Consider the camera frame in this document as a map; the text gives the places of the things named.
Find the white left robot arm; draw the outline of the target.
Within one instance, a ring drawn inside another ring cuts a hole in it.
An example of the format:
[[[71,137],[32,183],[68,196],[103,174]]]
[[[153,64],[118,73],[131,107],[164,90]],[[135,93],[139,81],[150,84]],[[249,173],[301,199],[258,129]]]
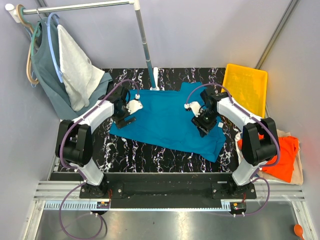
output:
[[[103,198],[108,186],[93,160],[94,131],[107,119],[112,119],[116,127],[122,129],[136,120],[132,115],[142,108],[139,90],[131,99],[130,91],[118,86],[99,97],[81,116],[60,122],[55,154],[65,168],[79,172],[84,182],[91,185],[90,192],[95,197]]]

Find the blue t-shirt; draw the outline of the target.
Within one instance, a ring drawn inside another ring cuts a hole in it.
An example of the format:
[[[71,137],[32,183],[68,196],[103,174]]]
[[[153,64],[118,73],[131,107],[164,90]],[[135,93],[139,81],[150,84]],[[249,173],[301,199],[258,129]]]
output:
[[[205,137],[201,137],[192,123],[194,114],[184,107],[186,100],[203,103],[200,93],[204,90],[200,82],[181,84],[180,90],[140,90],[143,108],[133,116],[136,120],[118,129],[115,124],[110,134],[138,142],[156,145],[171,150],[201,155],[216,162],[226,137],[222,120]]]

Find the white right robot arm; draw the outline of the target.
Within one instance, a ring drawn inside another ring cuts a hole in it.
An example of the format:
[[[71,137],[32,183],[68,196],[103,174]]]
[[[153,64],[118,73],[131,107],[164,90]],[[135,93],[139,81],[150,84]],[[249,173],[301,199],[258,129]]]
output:
[[[228,195],[239,198],[245,192],[245,186],[273,157],[280,158],[280,144],[275,121],[268,117],[259,117],[236,102],[227,92],[214,93],[208,88],[200,93],[204,103],[197,101],[186,103],[184,108],[194,114],[191,122],[203,138],[215,127],[217,117],[224,116],[242,129],[242,160],[235,172],[233,182],[227,185]]]

